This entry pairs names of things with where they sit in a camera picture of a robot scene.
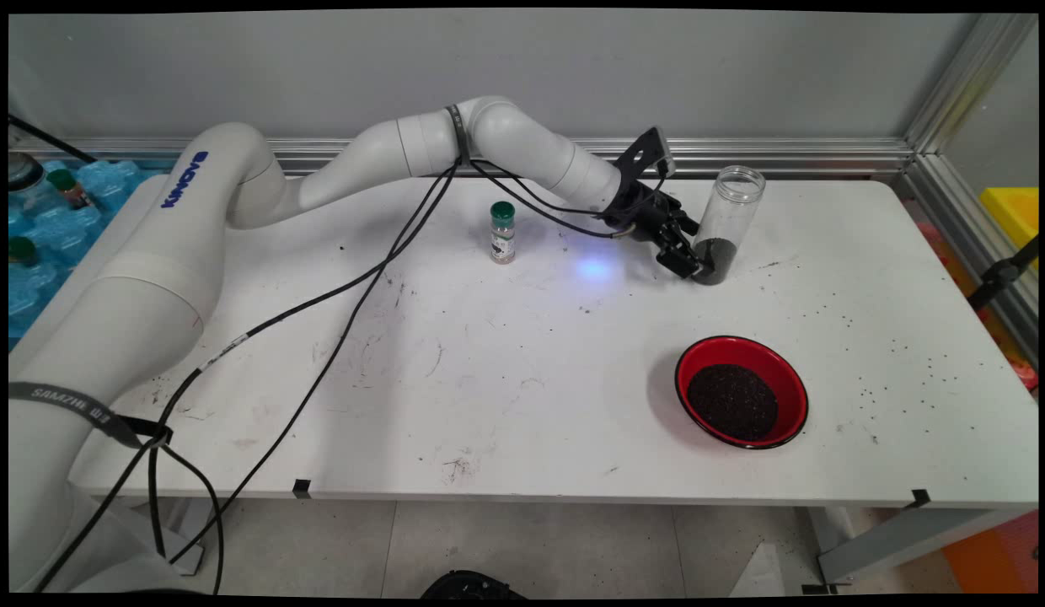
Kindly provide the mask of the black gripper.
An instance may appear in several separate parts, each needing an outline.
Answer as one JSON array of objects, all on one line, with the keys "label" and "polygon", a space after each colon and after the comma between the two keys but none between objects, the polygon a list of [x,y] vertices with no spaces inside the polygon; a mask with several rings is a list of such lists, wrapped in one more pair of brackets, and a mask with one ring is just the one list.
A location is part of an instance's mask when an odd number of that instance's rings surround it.
[{"label": "black gripper", "polygon": [[628,230],[628,237],[658,246],[655,261],[680,279],[709,276],[714,261],[699,256],[686,234],[694,239],[699,223],[682,210],[682,203],[657,188],[634,181],[620,188],[616,199],[603,211],[603,221],[614,231]]}]

